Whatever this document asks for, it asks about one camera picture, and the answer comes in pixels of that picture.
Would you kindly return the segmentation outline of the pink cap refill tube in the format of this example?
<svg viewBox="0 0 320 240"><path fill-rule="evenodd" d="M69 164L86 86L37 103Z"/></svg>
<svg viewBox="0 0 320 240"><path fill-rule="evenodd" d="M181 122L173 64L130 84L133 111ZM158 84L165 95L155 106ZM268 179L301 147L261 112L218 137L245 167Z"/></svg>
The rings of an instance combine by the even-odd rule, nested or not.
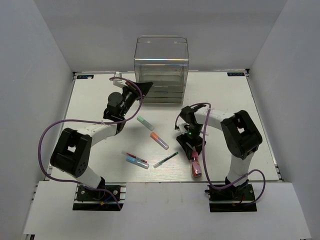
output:
<svg viewBox="0 0 320 240"><path fill-rule="evenodd" d="M202 176L202 169L199 162L199 155L197 151L193 151L190 158L191 175L193 178Z"/></svg>

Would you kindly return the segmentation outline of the clear acrylic drawer organizer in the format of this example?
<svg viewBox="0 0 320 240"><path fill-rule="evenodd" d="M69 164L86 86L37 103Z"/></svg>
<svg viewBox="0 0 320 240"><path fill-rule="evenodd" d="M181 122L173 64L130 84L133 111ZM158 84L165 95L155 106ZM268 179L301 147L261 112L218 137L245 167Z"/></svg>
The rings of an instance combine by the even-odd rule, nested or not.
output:
<svg viewBox="0 0 320 240"><path fill-rule="evenodd" d="M187 38L177 35L142 35L137 38L134 73L138 83L153 85L143 101L182 104L189 73Z"/></svg>

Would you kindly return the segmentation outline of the green gel pen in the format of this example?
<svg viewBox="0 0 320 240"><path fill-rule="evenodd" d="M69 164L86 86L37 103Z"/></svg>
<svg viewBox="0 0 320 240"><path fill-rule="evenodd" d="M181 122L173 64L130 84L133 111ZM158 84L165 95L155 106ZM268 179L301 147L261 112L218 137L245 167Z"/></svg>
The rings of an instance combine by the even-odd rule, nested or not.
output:
<svg viewBox="0 0 320 240"><path fill-rule="evenodd" d="M153 165L154 168L158 168L159 166L161 166L163 163L165 163L166 161L170 160L171 158L175 157L176 155L178 155L178 152L175 152L173 154L171 154L170 156L164 158L163 160L157 162L156 164Z"/></svg>

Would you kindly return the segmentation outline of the red gel pen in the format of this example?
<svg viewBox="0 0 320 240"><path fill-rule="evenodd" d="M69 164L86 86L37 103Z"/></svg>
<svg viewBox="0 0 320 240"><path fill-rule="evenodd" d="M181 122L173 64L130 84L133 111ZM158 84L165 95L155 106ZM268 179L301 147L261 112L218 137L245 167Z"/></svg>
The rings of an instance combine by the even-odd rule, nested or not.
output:
<svg viewBox="0 0 320 240"><path fill-rule="evenodd" d="M131 154L131 153L129 153L129 152L121 151L121 153L122 153L123 155L129 156L129 157L132 157L132 158L135 158L135 159L137 159L137 160L139 160L139 161L141 161L141 162L148 163L146 160L144 160L144 159L142 159L142 158L140 158L140 157L137 157L137 156L135 156L135 155L133 155L133 154Z"/></svg>

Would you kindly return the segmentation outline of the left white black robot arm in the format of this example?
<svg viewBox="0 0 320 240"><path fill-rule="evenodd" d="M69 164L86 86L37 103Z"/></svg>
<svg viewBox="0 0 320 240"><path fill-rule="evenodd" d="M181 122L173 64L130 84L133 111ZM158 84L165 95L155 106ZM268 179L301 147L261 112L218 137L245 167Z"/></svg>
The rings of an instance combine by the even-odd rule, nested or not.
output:
<svg viewBox="0 0 320 240"><path fill-rule="evenodd" d="M92 122L81 129L65 128L50 158L50 164L72 176L77 184L88 188L88 193L99 200L105 196L106 187L103 177L89 167L91 148L109 137L119 134L126 122L131 119L125 115L136 102L141 102L153 86L152 82L132 82L122 77L110 79L122 92L114 91L107 99L103 120Z"/></svg>

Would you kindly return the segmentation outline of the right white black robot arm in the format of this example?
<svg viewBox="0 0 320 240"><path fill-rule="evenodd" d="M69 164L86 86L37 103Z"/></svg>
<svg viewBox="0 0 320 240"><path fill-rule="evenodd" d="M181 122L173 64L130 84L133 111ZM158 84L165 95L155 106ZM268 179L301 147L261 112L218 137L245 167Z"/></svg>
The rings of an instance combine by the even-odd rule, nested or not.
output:
<svg viewBox="0 0 320 240"><path fill-rule="evenodd" d="M191 159L192 152L202 154L204 173L209 185L215 190L226 189L226 195L236 200L244 193L242 186L248 181L251 160L263 142L255 123L245 110L236 113L223 112L213 109L208 102L195 103L181 109L177 118L184 120L184 123L174 123L174 129L180 132L176 140L184 150L187 159ZM214 186L210 180L204 136L207 127L222 131L226 146L231 153L229 172L225 178L225 186Z"/></svg>

